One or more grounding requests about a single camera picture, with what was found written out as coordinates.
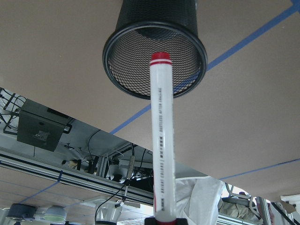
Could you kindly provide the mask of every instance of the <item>white plastic tube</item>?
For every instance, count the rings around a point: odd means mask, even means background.
[[[154,216],[160,225],[176,223],[172,62],[166,52],[150,62],[154,171]]]

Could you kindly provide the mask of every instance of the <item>white cloth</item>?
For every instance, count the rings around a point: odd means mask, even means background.
[[[223,185],[210,176],[176,179],[177,218],[189,225],[215,225]]]
[[[258,222],[256,215],[244,205],[223,202],[221,199],[219,206],[220,213],[246,221]]]

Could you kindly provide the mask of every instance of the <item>black container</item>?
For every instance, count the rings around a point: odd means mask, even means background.
[[[103,64],[122,91],[150,99],[151,56],[167,52],[173,65],[173,94],[191,91],[203,79],[206,51],[198,39],[195,0],[124,0]]]
[[[15,220],[33,220],[33,215],[36,212],[36,207],[24,204],[12,204],[7,218],[14,218]]]

